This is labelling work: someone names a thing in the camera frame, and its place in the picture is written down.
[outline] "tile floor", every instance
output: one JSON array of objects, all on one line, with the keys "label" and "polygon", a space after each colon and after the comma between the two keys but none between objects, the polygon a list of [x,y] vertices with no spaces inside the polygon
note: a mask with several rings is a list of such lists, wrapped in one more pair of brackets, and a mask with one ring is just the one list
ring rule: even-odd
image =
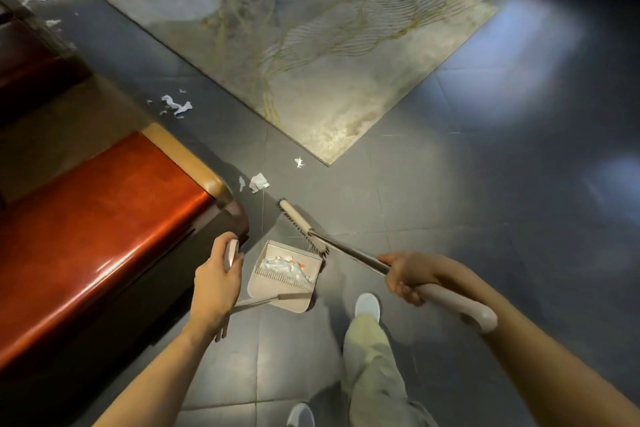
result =
[{"label": "tile floor", "polygon": [[[62,19],[62,35],[89,64],[152,114],[160,96],[186,90],[193,110],[158,118],[236,192],[240,176],[264,173],[266,192],[237,194],[251,217],[248,266],[266,239],[304,246],[279,218],[275,200],[286,196],[371,253],[415,249],[464,261],[638,403],[640,0],[496,1],[502,10],[332,167],[107,2],[32,9]],[[340,343],[364,291],[381,298],[409,393],[441,426],[533,425],[472,332],[435,307],[396,300],[339,253],[307,313],[265,306],[234,316],[177,424],[279,426],[299,399],[311,401],[321,424],[340,422],[328,406],[339,397]],[[90,425],[186,319],[74,425]]]}]

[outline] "white shoe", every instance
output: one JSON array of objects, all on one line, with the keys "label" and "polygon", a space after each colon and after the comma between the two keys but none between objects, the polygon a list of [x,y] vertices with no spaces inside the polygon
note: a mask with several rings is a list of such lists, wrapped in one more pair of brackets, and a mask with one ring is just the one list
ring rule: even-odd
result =
[{"label": "white shoe", "polygon": [[360,294],[356,301],[356,317],[360,314],[371,314],[376,322],[380,322],[380,301],[370,292]]},{"label": "white shoe", "polygon": [[297,403],[291,409],[287,419],[287,427],[315,427],[314,413],[304,402]]}]

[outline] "person's left arm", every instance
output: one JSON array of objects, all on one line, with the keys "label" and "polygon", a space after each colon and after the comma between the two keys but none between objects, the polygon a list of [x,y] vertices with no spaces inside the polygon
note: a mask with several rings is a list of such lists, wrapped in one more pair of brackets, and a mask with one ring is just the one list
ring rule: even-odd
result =
[{"label": "person's left arm", "polygon": [[240,294],[244,255],[228,272],[223,265],[231,233],[214,241],[209,259],[196,269],[189,322],[114,400],[94,427],[162,427],[175,423],[193,375]]}]

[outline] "light green pants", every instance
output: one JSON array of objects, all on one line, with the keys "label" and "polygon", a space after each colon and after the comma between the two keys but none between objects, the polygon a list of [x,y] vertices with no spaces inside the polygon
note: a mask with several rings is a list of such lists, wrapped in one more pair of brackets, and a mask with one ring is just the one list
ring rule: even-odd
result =
[{"label": "light green pants", "polygon": [[438,427],[425,407],[407,398],[391,345],[371,314],[353,319],[343,356],[351,427]]}]

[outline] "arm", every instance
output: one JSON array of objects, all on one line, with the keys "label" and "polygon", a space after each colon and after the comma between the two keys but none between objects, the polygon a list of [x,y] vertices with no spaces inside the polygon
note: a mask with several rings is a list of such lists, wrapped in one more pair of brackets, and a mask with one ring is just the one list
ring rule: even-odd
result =
[{"label": "arm", "polygon": [[378,258],[392,265],[389,288],[410,303],[422,303],[411,285],[433,282],[495,311],[498,327],[482,338],[540,426],[640,425],[638,407],[460,262],[415,252]]},{"label": "arm", "polygon": [[225,247],[233,238],[230,232],[216,238],[211,256],[196,269],[191,316],[180,335],[114,400],[94,427],[175,423],[202,356],[240,293],[244,256],[240,254],[228,272],[223,265]]}]

